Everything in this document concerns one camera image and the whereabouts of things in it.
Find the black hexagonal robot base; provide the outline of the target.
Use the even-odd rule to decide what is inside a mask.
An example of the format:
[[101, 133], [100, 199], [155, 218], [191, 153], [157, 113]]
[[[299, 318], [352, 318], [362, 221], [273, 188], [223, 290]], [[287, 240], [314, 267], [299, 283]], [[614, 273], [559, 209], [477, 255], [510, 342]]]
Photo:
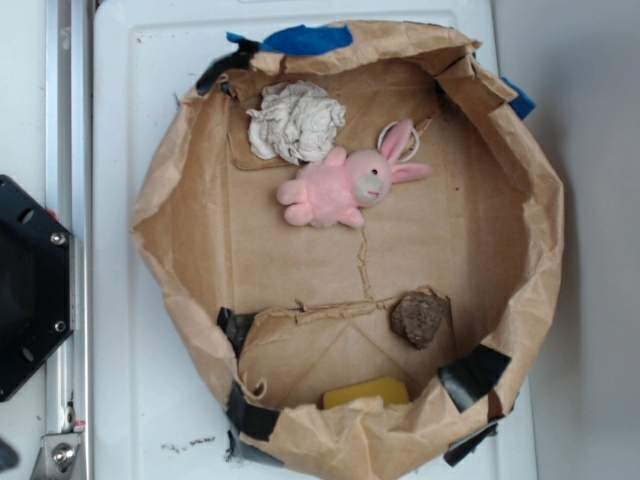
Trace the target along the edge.
[[72, 234], [1, 177], [1, 400], [10, 400], [70, 336]]

